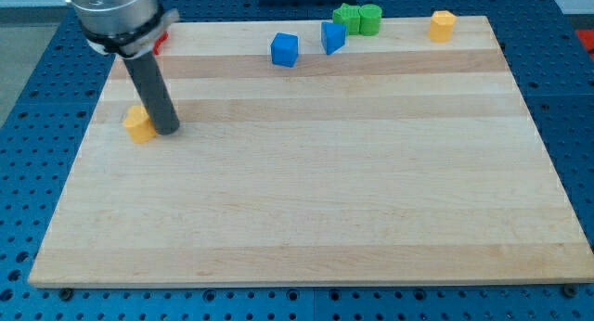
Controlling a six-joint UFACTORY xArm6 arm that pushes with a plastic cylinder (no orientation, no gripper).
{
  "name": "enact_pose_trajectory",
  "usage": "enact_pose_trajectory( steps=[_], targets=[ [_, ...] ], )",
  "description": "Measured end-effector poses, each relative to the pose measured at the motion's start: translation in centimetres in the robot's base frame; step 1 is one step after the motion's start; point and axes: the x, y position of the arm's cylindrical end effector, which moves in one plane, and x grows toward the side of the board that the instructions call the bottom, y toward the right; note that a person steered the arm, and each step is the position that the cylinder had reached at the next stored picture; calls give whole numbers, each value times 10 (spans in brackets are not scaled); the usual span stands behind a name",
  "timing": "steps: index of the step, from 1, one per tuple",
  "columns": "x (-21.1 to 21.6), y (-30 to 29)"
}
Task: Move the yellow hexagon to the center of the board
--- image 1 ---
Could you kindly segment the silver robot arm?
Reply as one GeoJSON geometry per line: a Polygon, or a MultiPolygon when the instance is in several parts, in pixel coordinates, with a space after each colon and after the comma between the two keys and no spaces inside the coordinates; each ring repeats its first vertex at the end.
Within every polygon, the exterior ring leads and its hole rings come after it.
{"type": "Polygon", "coordinates": [[[131,76],[156,133],[170,135],[180,127],[153,47],[180,19],[177,9],[160,0],[67,0],[87,43],[102,55],[118,55],[131,76]]]}

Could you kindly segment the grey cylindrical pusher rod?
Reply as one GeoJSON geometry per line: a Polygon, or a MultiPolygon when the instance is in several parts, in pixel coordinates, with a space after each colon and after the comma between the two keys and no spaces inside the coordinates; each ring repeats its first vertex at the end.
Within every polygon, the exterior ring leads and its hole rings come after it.
{"type": "Polygon", "coordinates": [[[180,127],[180,121],[152,52],[125,59],[123,63],[157,134],[175,133],[180,127]]]}

